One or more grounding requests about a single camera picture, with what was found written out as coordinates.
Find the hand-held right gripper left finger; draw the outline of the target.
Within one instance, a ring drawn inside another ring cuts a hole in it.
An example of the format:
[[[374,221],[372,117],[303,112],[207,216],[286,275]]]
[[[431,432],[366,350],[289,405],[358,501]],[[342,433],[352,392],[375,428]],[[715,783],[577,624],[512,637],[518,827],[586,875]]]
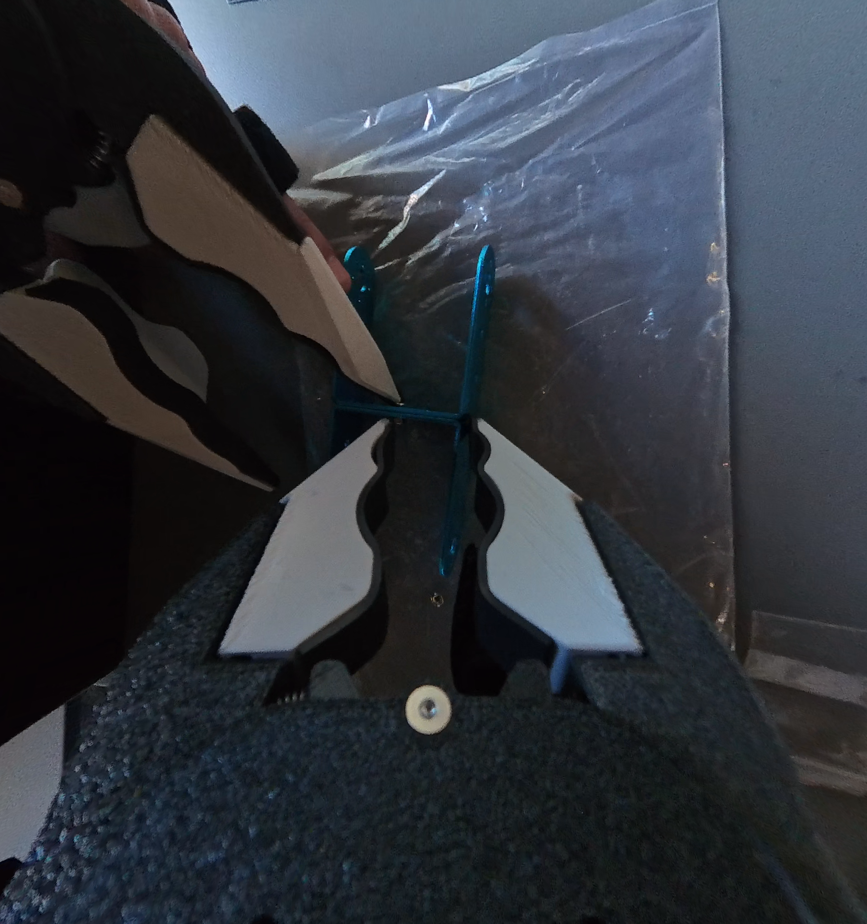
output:
[[[221,658],[303,658],[379,601],[390,431],[390,422],[372,424],[283,498],[220,641]]]

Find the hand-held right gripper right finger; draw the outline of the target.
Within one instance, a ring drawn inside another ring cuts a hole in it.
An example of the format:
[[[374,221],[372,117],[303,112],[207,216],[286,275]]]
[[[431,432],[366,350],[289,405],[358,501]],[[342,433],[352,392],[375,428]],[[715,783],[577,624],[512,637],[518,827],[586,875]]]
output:
[[[582,657],[645,654],[580,510],[581,497],[493,425],[475,421],[479,485],[494,517],[477,556],[475,631],[507,673],[537,661],[552,694]]]

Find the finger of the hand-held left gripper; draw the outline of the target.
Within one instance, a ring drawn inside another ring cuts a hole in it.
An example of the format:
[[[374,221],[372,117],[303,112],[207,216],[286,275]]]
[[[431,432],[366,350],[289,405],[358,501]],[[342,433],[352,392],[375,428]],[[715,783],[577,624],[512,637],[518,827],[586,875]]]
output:
[[[248,284],[348,378],[400,401],[381,350],[311,237],[287,237],[157,115],[131,143],[127,166],[154,237]]]
[[[0,294],[0,338],[116,429],[261,490],[277,487],[213,415],[196,344],[132,310],[87,267],[55,260],[41,279]]]

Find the blue metal U bracket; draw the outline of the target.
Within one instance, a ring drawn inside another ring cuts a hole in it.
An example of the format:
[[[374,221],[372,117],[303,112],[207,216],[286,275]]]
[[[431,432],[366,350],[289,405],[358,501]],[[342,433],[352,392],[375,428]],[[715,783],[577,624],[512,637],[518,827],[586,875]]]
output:
[[[332,443],[340,449],[345,445],[338,439],[341,416],[361,415],[394,421],[424,422],[448,426],[453,429],[453,470],[450,480],[446,514],[443,521],[439,556],[439,573],[447,578],[461,551],[467,519],[468,484],[472,477],[472,452],[470,445],[471,418],[468,413],[424,410],[408,406],[387,406],[355,399],[334,400]]]
[[[350,273],[354,289],[351,303],[363,321],[371,321],[374,312],[375,270],[364,248],[347,250],[345,266]],[[466,359],[459,399],[455,412],[410,408],[406,405],[384,404],[378,399],[360,400],[367,390],[340,373],[334,380],[334,411],[358,414],[383,420],[425,422],[461,427],[474,418],[484,376],[486,338],[496,285],[494,249],[485,246],[479,253],[473,286],[472,308],[466,341]]]

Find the large clear plastic bag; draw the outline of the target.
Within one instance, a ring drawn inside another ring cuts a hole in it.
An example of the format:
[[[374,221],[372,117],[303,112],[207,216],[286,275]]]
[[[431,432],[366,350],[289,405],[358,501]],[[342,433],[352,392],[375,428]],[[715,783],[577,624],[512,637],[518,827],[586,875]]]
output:
[[[298,198],[370,253],[404,401],[454,406],[492,246],[481,415],[733,641],[722,89],[717,2],[653,2],[293,150]]]
[[[744,660],[800,781],[867,795],[867,629],[754,611]]]

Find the grey desk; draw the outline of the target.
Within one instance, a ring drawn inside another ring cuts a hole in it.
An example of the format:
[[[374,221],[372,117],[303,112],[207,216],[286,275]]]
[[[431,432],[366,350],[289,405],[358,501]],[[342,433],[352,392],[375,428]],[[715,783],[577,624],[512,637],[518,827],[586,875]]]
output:
[[[645,2],[173,2],[287,143]],[[867,629],[867,2],[720,2],[738,648]]]

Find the person's left hand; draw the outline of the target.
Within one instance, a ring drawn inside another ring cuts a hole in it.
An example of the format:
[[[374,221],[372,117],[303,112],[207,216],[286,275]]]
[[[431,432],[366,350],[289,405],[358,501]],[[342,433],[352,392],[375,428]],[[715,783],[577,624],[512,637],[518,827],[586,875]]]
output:
[[[290,218],[298,227],[299,231],[303,235],[309,237],[317,246],[318,250],[324,257],[327,265],[330,270],[333,272],[335,279],[341,285],[343,290],[346,293],[349,293],[349,290],[352,285],[351,277],[344,266],[343,262],[339,260],[335,249],[332,247],[328,239],[320,231],[320,229],[315,225],[309,215],[296,203],[296,201],[287,193],[284,193],[282,196],[285,209],[288,212]]]

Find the person's clothed body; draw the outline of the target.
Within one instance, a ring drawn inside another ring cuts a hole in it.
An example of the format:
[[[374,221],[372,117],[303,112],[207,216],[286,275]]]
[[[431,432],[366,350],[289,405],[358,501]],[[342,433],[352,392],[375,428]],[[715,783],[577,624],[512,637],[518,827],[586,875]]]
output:
[[[0,745],[124,654],[133,448],[0,378]]]

